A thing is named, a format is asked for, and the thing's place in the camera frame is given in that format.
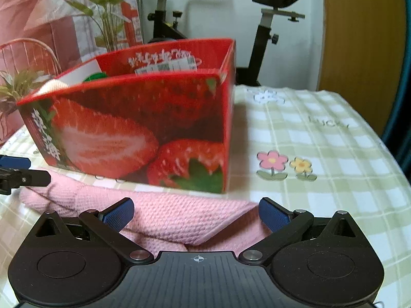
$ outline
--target barcode label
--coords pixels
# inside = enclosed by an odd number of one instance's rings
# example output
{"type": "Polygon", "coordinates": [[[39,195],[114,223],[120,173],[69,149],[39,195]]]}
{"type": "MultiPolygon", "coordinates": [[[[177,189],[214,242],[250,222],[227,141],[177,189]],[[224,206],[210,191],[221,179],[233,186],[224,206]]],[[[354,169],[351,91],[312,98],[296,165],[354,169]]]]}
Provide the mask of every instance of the barcode label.
{"type": "Polygon", "coordinates": [[[190,55],[181,59],[174,59],[167,62],[156,63],[136,69],[136,74],[145,74],[150,72],[168,72],[168,71],[196,71],[196,59],[190,55]]]}

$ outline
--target yellow flower print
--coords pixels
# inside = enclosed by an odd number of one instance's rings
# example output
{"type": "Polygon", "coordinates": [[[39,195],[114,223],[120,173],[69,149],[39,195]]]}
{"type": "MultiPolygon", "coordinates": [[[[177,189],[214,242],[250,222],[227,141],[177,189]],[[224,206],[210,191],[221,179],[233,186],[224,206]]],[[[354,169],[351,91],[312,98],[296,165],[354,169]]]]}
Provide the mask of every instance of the yellow flower print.
{"type": "Polygon", "coordinates": [[[312,164],[309,160],[303,160],[302,158],[296,157],[294,161],[290,162],[290,167],[294,168],[295,172],[302,174],[306,172],[308,174],[312,173],[312,164]]]}

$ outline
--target white wall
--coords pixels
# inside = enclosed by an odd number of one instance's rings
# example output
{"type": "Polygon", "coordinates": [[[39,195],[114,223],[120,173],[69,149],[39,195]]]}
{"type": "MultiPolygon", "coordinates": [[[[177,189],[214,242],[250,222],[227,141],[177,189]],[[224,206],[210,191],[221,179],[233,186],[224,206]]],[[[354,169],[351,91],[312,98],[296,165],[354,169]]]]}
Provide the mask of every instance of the white wall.
{"type": "MultiPolygon", "coordinates": [[[[143,33],[145,41],[153,36],[153,23],[147,14],[153,12],[157,0],[143,0],[143,33]]],[[[247,66],[262,5],[251,0],[168,0],[168,21],[172,10],[183,16],[179,30],[189,38],[230,37],[237,42],[237,65],[247,66]]],[[[264,86],[316,90],[323,37],[323,0],[299,0],[289,10],[306,15],[293,23],[284,16],[275,16],[272,33],[279,42],[269,42],[259,81],[264,86]]]]}

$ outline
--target pink towel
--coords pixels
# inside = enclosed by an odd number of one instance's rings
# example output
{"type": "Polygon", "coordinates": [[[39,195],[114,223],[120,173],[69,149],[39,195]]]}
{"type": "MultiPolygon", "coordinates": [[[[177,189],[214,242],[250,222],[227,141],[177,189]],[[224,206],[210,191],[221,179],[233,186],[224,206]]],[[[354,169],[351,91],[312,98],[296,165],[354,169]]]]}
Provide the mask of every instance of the pink towel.
{"type": "Polygon", "coordinates": [[[121,234],[149,250],[241,251],[270,234],[256,203],[159,192],[129,192],[89,186],[49,171],[46,188],[23,188],[20,200],[42,213],[56,210],[74,217],[87,209],[103,210],[124,197],[134,202],[134,218],[121,234]]]}

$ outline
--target blue object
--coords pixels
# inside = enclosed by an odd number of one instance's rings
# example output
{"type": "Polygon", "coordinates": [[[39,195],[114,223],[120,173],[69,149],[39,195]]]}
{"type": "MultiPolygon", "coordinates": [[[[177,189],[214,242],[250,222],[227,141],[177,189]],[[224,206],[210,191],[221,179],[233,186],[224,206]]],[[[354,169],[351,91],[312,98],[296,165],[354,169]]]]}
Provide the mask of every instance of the blue object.
{"type": "Polygon", "coordinates": [[[100,220],[114,229],[122,230],[134,217],[134,203],[130,198],[124,198],[99,213],[100,220]]]}
{"type": "Polygon", "coordinates": [[[290,214],[287,214],[265,199],[261,199],[258,204],[258,214],[260,215],[261,221],[272,231],[276,232],[277,230],[283,228],[288,224],[290,219],[290,214]]]}
{"type": "Polygon", "coordinates": [[[29,169],[31,161],[25,157],[0,155],[0,167],[6,169],[29,169]]]}

